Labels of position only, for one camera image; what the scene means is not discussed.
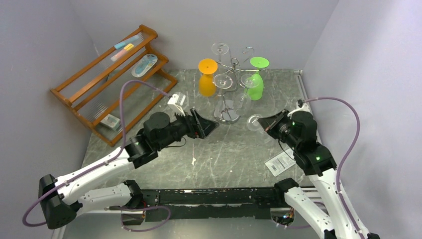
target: wall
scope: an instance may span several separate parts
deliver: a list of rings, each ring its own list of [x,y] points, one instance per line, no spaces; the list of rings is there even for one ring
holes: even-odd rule
[[[50,238],[26,228],[38,180],[78,169],[90,133],[49,92],[96,57],[67,0],[0,0],[1,238]],[[44,220],[40,207],[30,222]]]
[[[158,32],[154,46],[169,57],[170,68],[194,69],[204,58],[217,59],[211,46],[221,41],[240,61],[242,49],[252,46],[271,68],[301,69],[338,0],[71,2],[100,53],[145,24]]]
[[[422,3],[341,0],[304,68],[308,96],[356,107],[361,134],[342,179],[359,216],[381,238],[420,238],[422,228]],[[312,104],[339,162],[356,123],[340,103]]]

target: black wire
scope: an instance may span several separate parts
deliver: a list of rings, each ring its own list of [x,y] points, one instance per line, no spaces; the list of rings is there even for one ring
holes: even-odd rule
[[[278,145],[280,146],[280,148],[282,149],[282,151],[285,153],[285,154],[287,154],[287,156],[289,157],[289,158],[291,158],[292,160],[294,160],[294,158],[292,158],[284,149],[283,149],[283,147],[281,146],[281,143],[280,143],[280,140],[278,140]]]
[[[179,148],[179,147],[185,146],[186,145],[186,139],[184,137],[182,137],[182,139],[185,140],[185,143],[184,144],[182,144],[182,145],[175,145],[175,146],[167,146],[166,148]]]

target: yellow cap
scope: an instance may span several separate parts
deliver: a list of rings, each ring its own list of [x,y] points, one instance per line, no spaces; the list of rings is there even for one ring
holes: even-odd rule
[[[127,45],[124,47],[124,49],[125,49],[126,51],[128,51],[128,50],[132,49],[133,47],[134,47],[134,45],[133,45],[132,43],[129,43],[129,44],[127,44]]]
[[[202,74],[210,75],[217,71],[218,65],[214,60],[205,58],[199,62],[198,69]]]

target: light blue tube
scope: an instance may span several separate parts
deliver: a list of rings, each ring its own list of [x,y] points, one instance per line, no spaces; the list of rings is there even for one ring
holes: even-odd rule
[[[132,43],[132,42],[134,42],[134,41],[136,41],[138,39],[139,39],[139,36],[138,35],[134,35],[133,37],[128,38],[128,39],[126,39],[126,40],[124,40],[124,41],[122,41],[122,42],[114,45],[114,47],[116,49],[119,49],[119,48],[122,48],[122,47],[126,46],[127,44]]]

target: wooden rack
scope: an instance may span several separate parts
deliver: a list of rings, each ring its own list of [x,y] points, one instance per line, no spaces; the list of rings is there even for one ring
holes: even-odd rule
[[[141,78],[141,80],[147,81],[153,74],[158,73],[159,75],[161,75],[162,77],[170,81],[170,84],[164,89],[165,92],[169,92],[177,83],[177,79],[175,77],[171,76],[170,74],[168,74],[162,69],[162,67],[169,61],[169,59],[165,55],[153,49],[150,45],[150,42],[153,39],[157,38],[158,36],[157,32],[145,25],[140,25],[138,29],[136,29],[130,35],[125,37],[123,40],[126,40],[137,34],[142,34],[143,36],[143,41],[141,43],[133,47],[129,52],[127,52],[125,55],[120,57],[117,61],[115,61],[113,64],[107,67],[100,74],[95,76],[90,82],[84,85],[81,89],[77,90],[76,93],[74,93],[72,96],[66,98],[60,92],[63,89],[65,89],[68,85],[70,85],[72,82],[80,78],[88,70],[90,70],[95,65],[99,64],[102,60],[104,60],[106,57],[108,57],[110,54],[112,54],[116,50],[114,47],[110,48],[108,51],[103,53],[93,62],[91,62],[84,68],[82,68],[80,71],[78,71],[76,74],[71,76],[69,79],[67,79],[65,82],[60,84],[58,87],[50,90],[66,106],[66,108],[68,108],[76,116],[76,118],[84,126],[89,128],[96,136],[98,136],[100,139],[105,141],[110,146],[114,146],[122,138],[122,132],[120,132],[119,134],[117,134],[116,137],[110,140],[106,138],[104,135],[102,135],[95,128],[101,122],[102,119],[104,119],[108,114],[110,114],[113,110],[115,110],[119,106],[119,99],[116,99],[116,101],[111,106],[105,109],[101,115],[99,115],[93,120],[88,120],[86,117],[82,116],[78,112],[83,106],[85,106],[86,104],[88,104],[88,102],[93,100],[93,98],[97,96],[102,90],[104,90],[107,86],[109,86],[124,72],[129,70],[143,56],[149,53],[156,55],[158,57],[158,61],[156,65]],[[124,66],[122,69],[117,71],[116,74],[114,74],[112,77],[109,77],[106,82],[104,82],[102,85],[97,87],[90,94],[87,94],[87,96],[85,96],[85,98],[82,99],[82,96],[84,96],[89,90],[91,90],[95,85],[97,85],[103,79],[108,77],[108,75],[111,72],[115,71],[116,68],[122,65],[125,61],[127,61],[131,56],[133,56],[136,52],[140,51],[141,49],[145,49],[145,50],[136,58],[134,58],[132,61],[130,61],[126,66]],[[133,86],[124,93],[123,98],[126,99],[127,97],[129,97],[140,86],[141,86],[140,83],[133,84]],[[152,100],[152,102],[138,116],[136,116],[134,120],[132,120],[130,123],[127,124],[126,131],[129,131],[138,121],[140,121],[162,98],[163,98],[163,95],[160,94],[154,100]]]

